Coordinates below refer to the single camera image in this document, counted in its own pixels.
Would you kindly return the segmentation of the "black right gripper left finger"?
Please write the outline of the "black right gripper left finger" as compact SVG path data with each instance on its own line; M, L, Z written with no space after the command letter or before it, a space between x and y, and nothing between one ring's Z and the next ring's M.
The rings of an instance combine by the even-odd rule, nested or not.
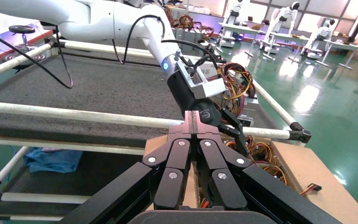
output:
M61 224L152 224L147 208L178 209L184 201L193 134L191 112L169 128L166 142L60 220Z

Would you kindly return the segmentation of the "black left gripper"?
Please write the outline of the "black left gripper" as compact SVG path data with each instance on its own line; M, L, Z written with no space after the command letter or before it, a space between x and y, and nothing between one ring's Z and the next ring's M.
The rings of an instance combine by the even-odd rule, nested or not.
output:
M236 150L245 157L249 156L243 125L233 113L225 107L219 111L209 98L196 99L179 71L168 78L167 85L180 108L182 116L185 116L186 111L198 111L202 123L220 126L221 133L234 139ZM232 127L225 125L221 121L222 118Z

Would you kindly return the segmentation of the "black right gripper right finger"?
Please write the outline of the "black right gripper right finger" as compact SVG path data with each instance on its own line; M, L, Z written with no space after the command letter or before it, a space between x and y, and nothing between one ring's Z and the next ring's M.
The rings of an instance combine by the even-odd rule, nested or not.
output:
M219 130L194 114L197 170L213 223L336 224L338 220L226 146Z

